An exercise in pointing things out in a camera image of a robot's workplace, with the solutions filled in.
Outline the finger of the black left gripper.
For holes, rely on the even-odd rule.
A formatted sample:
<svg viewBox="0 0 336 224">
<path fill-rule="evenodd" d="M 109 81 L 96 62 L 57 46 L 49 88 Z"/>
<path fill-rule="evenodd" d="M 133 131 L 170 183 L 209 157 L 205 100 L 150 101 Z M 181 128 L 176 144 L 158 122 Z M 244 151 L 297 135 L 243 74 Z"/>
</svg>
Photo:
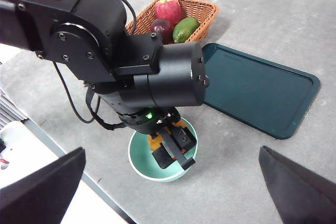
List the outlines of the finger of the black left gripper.
<svg viewBox="0 0 336 224">
<path fill-rule="evenodd" d="M 196 146 L 197 140 L 188 127 L 175 127 L 174 137 L 177 146 L 184 154 Z"/>
<path fill-rule="evenodd" d="M 153 157 L 161 169 L 166 169 L 174 162 L 174 159 L 163 146 L 153 151 Z"/>
</svg>

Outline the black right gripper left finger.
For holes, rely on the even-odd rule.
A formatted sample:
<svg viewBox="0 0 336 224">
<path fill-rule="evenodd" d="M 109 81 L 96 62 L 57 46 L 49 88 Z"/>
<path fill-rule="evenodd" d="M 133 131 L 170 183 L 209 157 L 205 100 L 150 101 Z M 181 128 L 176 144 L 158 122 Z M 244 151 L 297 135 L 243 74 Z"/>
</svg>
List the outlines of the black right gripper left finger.
<svg viewBox="0 0 336 224">
<path fill-rule="evenodd" d="M 85 164 L 79 147 L 1 189 L 1 223 L 61 223 Z"/>
</svg>

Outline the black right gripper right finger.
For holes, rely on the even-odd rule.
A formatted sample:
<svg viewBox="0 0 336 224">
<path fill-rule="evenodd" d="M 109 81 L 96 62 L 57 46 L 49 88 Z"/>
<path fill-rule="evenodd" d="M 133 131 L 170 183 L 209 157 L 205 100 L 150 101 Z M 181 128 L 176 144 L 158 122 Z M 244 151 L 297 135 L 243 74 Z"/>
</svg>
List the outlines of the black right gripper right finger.
<svg viewBox="0 0 336 224">
<path fill-rule="evenodd" d="M 258 160 L 283 223 L 335 223 L 335 183 L 267 146 Z"/>
</svg>

